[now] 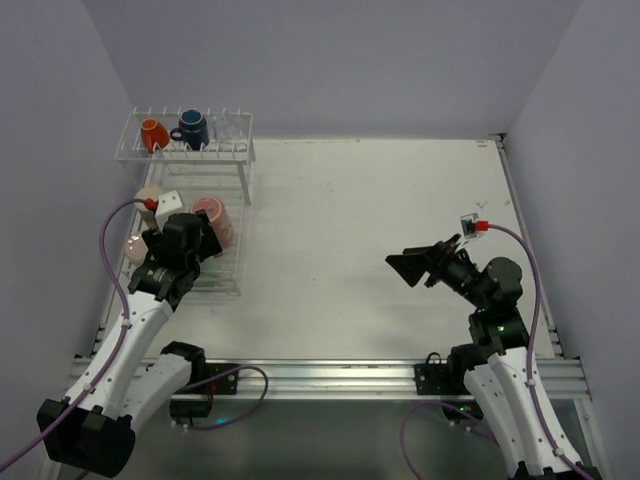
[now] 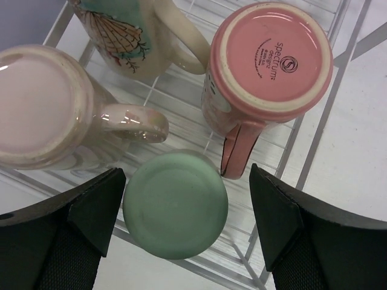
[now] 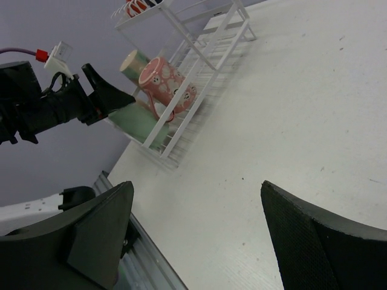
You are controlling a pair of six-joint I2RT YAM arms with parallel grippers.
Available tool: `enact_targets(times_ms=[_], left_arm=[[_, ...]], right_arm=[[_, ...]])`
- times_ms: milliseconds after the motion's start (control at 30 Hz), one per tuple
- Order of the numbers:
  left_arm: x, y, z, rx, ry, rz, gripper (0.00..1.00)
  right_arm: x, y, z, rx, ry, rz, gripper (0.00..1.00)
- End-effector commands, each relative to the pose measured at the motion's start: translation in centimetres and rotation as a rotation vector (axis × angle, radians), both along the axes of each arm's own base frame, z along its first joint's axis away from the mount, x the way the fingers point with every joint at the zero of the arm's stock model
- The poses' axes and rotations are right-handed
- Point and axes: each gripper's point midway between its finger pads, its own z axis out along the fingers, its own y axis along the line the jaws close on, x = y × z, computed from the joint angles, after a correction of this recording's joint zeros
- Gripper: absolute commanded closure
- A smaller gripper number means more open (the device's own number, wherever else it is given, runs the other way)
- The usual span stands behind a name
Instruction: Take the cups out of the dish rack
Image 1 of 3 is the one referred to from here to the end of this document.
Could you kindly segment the pink patterned mug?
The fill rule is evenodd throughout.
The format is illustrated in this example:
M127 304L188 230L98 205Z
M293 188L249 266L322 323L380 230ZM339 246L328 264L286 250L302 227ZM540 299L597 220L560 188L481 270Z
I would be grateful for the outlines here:
M234 237L234 228L223 201L218 197L204 197L193 203L191 212L205 210L223 250L227 249Z

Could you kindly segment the pale pink mug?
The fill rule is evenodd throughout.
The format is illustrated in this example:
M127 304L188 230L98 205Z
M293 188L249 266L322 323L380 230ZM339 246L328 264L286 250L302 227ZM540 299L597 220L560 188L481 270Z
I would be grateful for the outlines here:
M131 265L135 267L141 266L147 252L148 247L141 233L133 234L127 239L124 253Z

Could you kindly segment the cream floral mug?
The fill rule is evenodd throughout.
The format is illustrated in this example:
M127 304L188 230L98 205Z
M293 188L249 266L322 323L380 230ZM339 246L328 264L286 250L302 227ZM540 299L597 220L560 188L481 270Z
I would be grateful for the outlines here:
M159 197L165 193L165 190L159 185L150 185L143 187L135 194L136 210L141 220L148 228L156 228L156 211L158 208Z

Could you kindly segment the dark blue mug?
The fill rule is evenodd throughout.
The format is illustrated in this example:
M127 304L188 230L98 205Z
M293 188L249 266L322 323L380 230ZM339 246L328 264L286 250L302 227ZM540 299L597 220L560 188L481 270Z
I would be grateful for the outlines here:
M183 111L179 116L178 126L169 135L173 141L188 145L192 151L201 151L209 144L207 120L196 109Z

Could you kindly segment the clear plastic cup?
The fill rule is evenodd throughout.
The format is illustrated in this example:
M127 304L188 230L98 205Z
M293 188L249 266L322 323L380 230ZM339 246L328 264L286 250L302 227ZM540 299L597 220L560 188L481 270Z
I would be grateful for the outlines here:
M228 114L220 114L215 118L214 130L218 143L234 143L241 139L237 120Z

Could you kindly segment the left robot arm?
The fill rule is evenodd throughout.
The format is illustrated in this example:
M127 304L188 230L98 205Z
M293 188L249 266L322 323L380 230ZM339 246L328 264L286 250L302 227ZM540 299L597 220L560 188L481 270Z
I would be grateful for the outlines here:
M36 421L49 458L107 478L117 476L136 432L172 394L206 372L202 348L172 342L143 377L135 373L151 342L222 248L204 211L174 213L147 230L149 252L129 282L123 310L84 375Z

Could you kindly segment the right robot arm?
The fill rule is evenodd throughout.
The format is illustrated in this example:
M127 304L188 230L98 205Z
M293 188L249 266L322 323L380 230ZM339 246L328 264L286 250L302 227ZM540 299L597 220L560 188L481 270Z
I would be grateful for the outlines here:
M563 430L540 378L531 336L518 310L522 269L505 257L478 268L453 236L406 248L386 262L411 287L439 283L474 306L471 343L451 349L445 382L480 407L512 479L598 479Z

